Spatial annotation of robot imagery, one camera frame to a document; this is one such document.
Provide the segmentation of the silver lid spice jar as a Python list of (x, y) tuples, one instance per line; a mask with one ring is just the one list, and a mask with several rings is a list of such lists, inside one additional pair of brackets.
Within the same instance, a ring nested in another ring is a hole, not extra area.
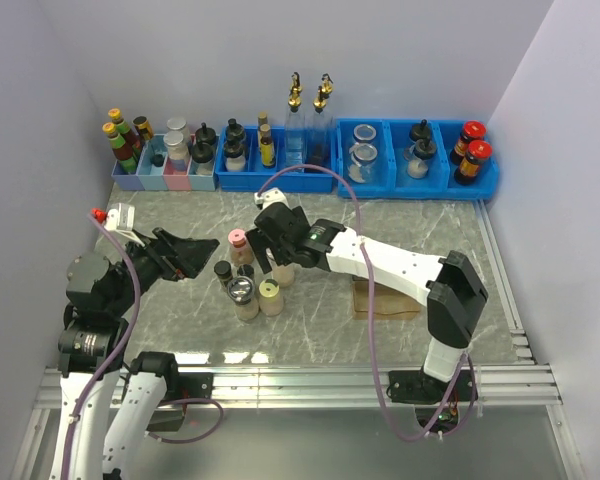
[(295, 281), (294, 265), (274, 265), (272, 269), (272, 279), (275, 280), (281, 288), (290, 287)]

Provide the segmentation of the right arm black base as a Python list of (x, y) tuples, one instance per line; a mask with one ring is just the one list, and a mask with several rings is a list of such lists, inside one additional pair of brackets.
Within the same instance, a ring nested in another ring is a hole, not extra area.
[[(417, 424), (425, 427), (442, 400), (447, 385), (425, 376), (422, 371), (392, 370), (388, 373), (388, 380), (386, 394), (391, 402), (414, 406)], [(468, 419), (477, 400), (476, 381), (469, 370), (462, 370), (429, 432), (438, 436), (450, 434)]]

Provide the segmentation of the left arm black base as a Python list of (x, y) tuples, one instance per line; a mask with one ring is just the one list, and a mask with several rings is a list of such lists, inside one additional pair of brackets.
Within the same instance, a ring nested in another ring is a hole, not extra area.
[[(183, 398), (210, 398), (214, 374), (210, 372), (180, 374), (175, 386), (168, 389), (163, 401)], [(159, 406), (153, 413), (147, 431), (150, 433), (171, 433), (184, 424), (186, 405)]]

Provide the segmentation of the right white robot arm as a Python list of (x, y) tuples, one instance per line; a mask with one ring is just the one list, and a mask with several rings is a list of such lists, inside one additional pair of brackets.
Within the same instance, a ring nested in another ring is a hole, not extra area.
[(420, 375), (425, 395), (442, 399), (456, 384), (461, 356), (488, 300), (488, 292), (468, 257), (400, 249), (340, 223), (319, 219), (310, 224), (300, 207), (270, 192), (255, 196), (260, 213), (247, 240), (263, 272), (299, 265), (369, 280), (405, 294), (426, 307), (431, 340)]

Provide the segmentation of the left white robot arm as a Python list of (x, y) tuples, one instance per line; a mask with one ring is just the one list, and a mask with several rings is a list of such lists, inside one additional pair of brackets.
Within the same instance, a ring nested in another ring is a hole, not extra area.
[(162, 228), (126, 244), (104, 235), (119, 262), (88, 252), (67, 270), (53, 479), (127, 478), (154, 411), (177, 401), (182, 381), (174, 354), (143, 352), (130, 365), (117, 414), (110, 413), (141, 297), (159, 280), (196, 278), (219, 246), (216, 239), (183, 239)]

